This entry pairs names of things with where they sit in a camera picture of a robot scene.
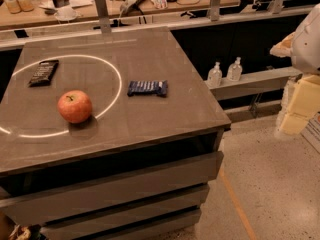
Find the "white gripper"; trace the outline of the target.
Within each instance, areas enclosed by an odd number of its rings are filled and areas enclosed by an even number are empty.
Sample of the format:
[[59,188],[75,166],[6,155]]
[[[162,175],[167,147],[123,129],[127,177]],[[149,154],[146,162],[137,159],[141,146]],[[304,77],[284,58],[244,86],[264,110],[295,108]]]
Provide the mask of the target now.
[[280,113],[279,130],[299,134],[320,111],[320,4],[317,4],[297,27],[274,45],[270,54],[290,57],[292,66],[307,75],[290,86],[289,100]]

